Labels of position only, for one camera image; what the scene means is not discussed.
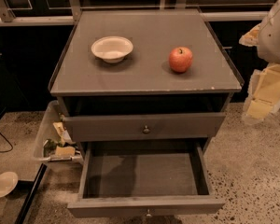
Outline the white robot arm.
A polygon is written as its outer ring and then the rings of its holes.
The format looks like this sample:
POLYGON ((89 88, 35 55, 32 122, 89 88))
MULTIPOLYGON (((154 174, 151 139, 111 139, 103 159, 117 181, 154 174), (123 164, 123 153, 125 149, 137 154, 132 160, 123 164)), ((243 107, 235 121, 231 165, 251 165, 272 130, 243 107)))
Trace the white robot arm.
POLYGON ((255 124, 280 109, 280 0, 239 43, 256 47, 258 56, 268 63, 262 71, 253 72, 243 107, 243 120, 255 124))

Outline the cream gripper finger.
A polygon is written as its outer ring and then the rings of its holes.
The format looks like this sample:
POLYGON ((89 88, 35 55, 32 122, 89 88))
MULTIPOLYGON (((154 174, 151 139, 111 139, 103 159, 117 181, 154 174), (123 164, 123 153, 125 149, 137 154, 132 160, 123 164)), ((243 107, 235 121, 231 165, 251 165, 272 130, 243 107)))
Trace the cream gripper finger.
POLYGON ((254 26, 251 30, 241 36, 239 39, 239 43, 243 46, 254 47, 259 44, 258 36, 259 36, 260 25, 254 26))

